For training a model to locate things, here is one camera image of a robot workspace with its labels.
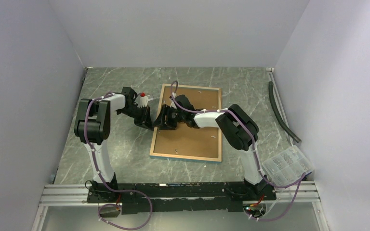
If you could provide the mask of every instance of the wooden frame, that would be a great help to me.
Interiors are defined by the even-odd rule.
[[[161,111],[161,107],[163,104],[164,92],[170,84],[162,84],[161,95],[159,97],[159,104],[158,104],[158,114]],[[217,109],[222,109],[222,90],[220,88],[211,88],[211,87],[199,87],[199,86],[188,86],[188,85],[178,85],[178,89],[180,88],[187,88],[187,89],[201,89],[201,90],[214,90],[218,91],[218,107]],[[190,155],[177,155],[177,154],[165,154],[165,153],[156,153],[155,150],[155,142],[158,135],[158,128],[154,128],[154,133],[152,135],[152,142],[151,142],[151,150],[150,156],[151,157],[165,157],[165,158],[179,158],[179,159],[189,159],[189,160],[202,160],[202,161],[214,161],[214,162],[221,162],[222,161],[222,131],[217,129],[217,149],[218,155],[217,158],[210,158],[210,157],[202,157],[202,156],[190,156]]]

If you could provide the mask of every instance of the white wall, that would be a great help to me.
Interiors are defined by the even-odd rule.
[[[308,2],[50,0],[95,67],[273,67]]]
[[[0,0],[0,231],[27,231],[84,69],[48,1]]]
[[[311,0],[276,65],[332,230],[370,230],[370,1]]]

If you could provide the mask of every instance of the marble tabletop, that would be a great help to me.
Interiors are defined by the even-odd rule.
[[[238,104],[259,126],[258,151],[264,161],[290,146],[270,106],[265,68],[166,67],[89,68],[80,97],[96,98],[124,86],[154,96],[151,119],[157,116],[163,83],[222,89],[222,107]],[[75,116],[60,160],[55,184],[82,184],[93,179],[90,158],[73,132]],[[222,162],[203,162],[149,156],[152,131],[137,127],[125,115],[111,115],[108,151],[119,183],[214,182],[243,180],[238,151],[223,137]]]

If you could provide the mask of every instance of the brown board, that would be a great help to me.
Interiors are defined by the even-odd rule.
[[[170,105],[170,84],[163,84],[158,114],[163,104]],[[185,95],[195,108],[221,109],[220,88],[179,85],[177,95]],[[204,161],[222,161],[222,132],[218,128],[189,128],[179,123],[176,130],[154,128],[150,156]]]

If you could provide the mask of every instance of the clear plastic container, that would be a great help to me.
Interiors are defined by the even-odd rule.
[[[263,170],[276,185],[288,185],[298,180],[301,175],[314,171],[311,162],[294,145],[279,154],[263,161]]]

